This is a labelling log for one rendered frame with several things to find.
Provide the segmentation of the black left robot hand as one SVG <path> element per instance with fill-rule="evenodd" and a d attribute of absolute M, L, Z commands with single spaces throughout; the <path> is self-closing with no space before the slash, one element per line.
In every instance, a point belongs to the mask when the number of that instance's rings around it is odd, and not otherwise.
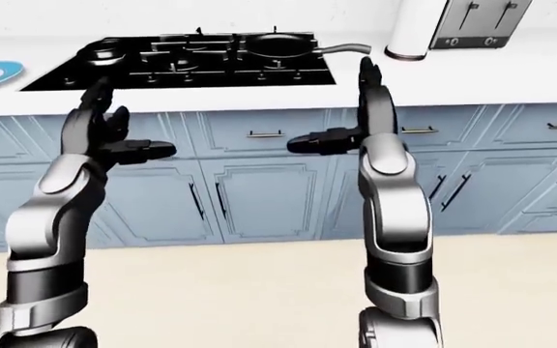
<path fill-rule="evenodd" d="M 65 120 L 60 153 L 86 156 L 104 172 L 117 164 L 142 164 L 174 156 L 176 147 L 168 141 L 127 138 L 131 114 L 125 106 L 105 115 L 113 91 L 109 78 L 101 77 L 83 93 L 80 105 Z"/>

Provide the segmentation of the light blue kitchen cabinets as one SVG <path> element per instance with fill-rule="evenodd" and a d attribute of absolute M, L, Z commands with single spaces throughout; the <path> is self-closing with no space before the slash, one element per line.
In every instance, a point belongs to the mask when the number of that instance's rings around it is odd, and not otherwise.
<path fill-rule="evenodd" d="M 0 251 L 8 216 L 59 153 L 61 115 L 0 116 Z M 407 107 L 403 134 L 431 193 L 439 235 L 557 231 L 557 103 Z M 174 159 L 116 167 L 89 225 L 88 246 L 151 247 L 342 240 L 362 235 L 358 158 L 296 156 L 286 142 L 329 127 L 354 127 L 352 109 L 141 113 L 134 139 L 169 141 Z M 277 132 L 282 138 L 247 138 Z M 446 202 L 471 174 L 449 208 Z M 215 182 L 227 210 L 222 216 Z M 195 208 L 194 183 L 205 211 Z"/>

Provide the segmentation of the black gas cooktop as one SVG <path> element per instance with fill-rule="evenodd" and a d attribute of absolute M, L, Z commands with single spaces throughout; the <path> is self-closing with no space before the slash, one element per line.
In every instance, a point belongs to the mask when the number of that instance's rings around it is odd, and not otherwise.
<path fill-rule="evenodd" d="M 335 80 L 322 54 L 270 59 L 249 54 L 245 39 L 262 34 L 193 34 L 108 37 L 124 41 L 121 66 L 93 67 L 74 56 L 24 87 L 26 92 L 85 90 L 101 77 L 114 89 L 193 89 L 255 86 L 324 86 Z M 168 72 L 170 60 L 199 64 L 191 72 Z"/>

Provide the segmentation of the silver two-slot toaster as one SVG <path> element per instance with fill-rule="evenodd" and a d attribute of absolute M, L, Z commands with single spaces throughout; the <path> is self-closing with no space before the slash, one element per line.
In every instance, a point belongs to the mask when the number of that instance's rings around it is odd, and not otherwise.
<path fill-rule="evenodd" d="M 532 0 L 447 0 L 429 48 L 502 48 Z"/>

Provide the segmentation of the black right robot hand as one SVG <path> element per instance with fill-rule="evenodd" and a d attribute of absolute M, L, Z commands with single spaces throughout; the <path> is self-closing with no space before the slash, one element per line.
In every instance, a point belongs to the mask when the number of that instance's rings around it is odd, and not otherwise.
<path fill-rule="evenodd" d="M 391 93 L 382 84 L 378 66 L 369 57 L 363 57 L 359 71 L 357 127 L 310 132 L 290 139 L 286 148 L 295 154 L 342 155 L 359 149 L 371 135 L 395 132 L 396 110 Z"/>

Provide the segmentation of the white paper towel roll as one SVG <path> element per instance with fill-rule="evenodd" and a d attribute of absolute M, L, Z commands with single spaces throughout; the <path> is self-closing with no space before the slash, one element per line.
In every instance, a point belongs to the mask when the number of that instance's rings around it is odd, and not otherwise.
<path fill-rule="evenodd" d="M 447 0 L 400 0 L 384 53 L 395 60 L 424 60 Z"/>

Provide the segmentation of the small round gas burner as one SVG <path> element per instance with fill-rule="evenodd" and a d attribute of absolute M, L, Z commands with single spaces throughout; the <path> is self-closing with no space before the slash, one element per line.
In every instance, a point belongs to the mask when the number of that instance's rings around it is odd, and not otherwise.
<path fill-rule="evenodd" d="M 171 73 L 191 72 L 199 68 L 199 64 L 185 58 L 170 60 L 166 65 L 167 71 Z"/>

